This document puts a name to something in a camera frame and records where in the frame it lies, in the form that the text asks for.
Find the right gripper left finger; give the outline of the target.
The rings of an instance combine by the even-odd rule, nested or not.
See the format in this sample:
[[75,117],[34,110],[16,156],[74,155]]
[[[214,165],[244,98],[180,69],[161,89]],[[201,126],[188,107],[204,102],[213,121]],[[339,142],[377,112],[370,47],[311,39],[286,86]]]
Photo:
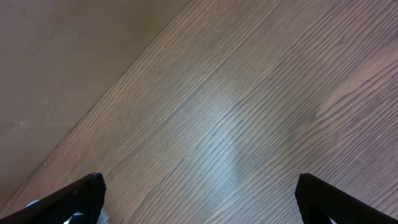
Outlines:
[[103,175],[92,173],[1,218],[1,224],[106,223],[105,193]]

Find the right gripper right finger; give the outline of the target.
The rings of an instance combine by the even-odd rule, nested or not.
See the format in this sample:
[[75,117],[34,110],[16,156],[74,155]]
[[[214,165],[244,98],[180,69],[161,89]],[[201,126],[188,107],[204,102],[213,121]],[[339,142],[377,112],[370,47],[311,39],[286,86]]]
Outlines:
[[300,174],[295,198],[304,224],[397,224],[396,219],[309,173]]

